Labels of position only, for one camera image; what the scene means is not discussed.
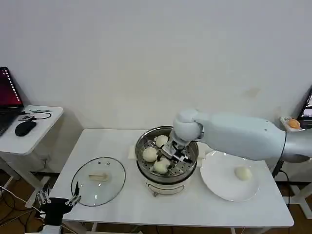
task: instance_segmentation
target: glass lid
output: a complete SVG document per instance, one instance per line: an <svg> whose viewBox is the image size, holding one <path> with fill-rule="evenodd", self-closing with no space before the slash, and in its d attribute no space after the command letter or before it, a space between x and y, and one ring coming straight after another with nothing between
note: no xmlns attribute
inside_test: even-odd
<svg viewBox="0 0 312 234"><path fill-rule="evenodd" d="M72 180L72 194L78 182L80 204L100 206L113 200L123 188L126 172L123 165L111 157L95 158L84 164Z"/></svg>

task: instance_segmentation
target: computer mouse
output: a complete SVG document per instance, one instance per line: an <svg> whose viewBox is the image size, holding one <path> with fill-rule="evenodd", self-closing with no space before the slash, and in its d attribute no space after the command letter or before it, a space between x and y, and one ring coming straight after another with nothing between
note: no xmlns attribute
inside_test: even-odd
<svg viewBox="0 0 312 234"><path fill-rule="evenodd" d="M15 135L19 137L23 137L27 135L36 125L37 123L33 121L26 121L26 122L20 123L15 128Z"/></svg>

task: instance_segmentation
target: small white table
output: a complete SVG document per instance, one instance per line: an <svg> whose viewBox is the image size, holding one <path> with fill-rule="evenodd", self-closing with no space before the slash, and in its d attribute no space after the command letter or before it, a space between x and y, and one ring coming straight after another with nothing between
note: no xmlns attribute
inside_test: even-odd
<svg viewBox="0 0 312 234"><path fill-rule="evenodd" d="M264 161L257 162L260 181L257 195L246 202L229 202L213 194L197 168L186 189L176 195L154 197L144 185L136 161L128 151L145 131L86 129L82 132L50 196L71 198L76 171L97 157L118 159L126 170L120 194L98 207L76 205L63 220L94 223L124 223L198 227L252 227L263 233L272 227L289 227L293 218Z"/></svg>
<svg viewBox="0 0 312 234"><path fill-rule="evenodd" d="M34 120L37 125L26 136L16 136L15 128L22 123L16 119L6 132L0 136L0 157L22 178L24 178L34 188L42 188L43 184L23 165L21 157L30 154L39 144L42 138L52 128L56 121L63 114L63 108L50 106L33 106L29 105L24 108L25 112L30 110L49 110L51 117L47 119ZM47 114L34 113L38 118L46 117Z"/></svg>

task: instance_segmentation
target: laptop screen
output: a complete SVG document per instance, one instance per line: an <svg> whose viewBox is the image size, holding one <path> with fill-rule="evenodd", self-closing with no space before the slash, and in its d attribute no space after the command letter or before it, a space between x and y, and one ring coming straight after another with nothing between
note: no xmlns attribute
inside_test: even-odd
<svg viewBox="0 0 312 234"><path fill-rule="evenodd" d="M0 107L22 106L22 101L7 68L0 68Z"/></svg>

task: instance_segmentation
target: white plate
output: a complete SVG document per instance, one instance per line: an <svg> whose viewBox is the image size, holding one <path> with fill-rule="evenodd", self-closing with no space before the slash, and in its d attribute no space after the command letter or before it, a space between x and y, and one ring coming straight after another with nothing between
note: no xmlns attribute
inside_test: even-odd
<svg viewBox="0 0 312 234"><path fill-rule="evenodd" d="M237 178L234 170L239 166L245 166L251 170L253 176L250 180L242 181ZM200 173L208 188L228 201L247 201L259 190L253 161L241 157L219 151L210 152L202 161Z"/></svg>

